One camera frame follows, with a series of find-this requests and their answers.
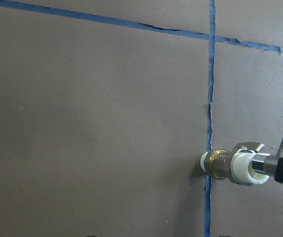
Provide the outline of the chrome angle pipe fitting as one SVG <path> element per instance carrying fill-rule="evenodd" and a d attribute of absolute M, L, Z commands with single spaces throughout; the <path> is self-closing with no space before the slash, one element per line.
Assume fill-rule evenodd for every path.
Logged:
<path fill-rule="evenodd" d="M 280 158 L 283 158 L 283 139 L 275 155 L 258 153 L 252 158 L 251 167 L 256 173 L 274 176 Z"/>

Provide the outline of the white brass PPR valve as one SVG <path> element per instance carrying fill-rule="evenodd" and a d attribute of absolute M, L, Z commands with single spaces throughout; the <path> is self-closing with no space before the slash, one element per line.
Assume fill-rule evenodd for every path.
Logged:
<path fill-rule="evenodd" d="M 231 151 L 217 149 L 205 152 L 200 159 L 202 170 L 217 180 L 230 180 L 234 184 L 251 186 L 264 184 L 269 176 L 257 173 L 252 160 L 262 155 L 264 144 L 256 142 L 238 143 Z"/>

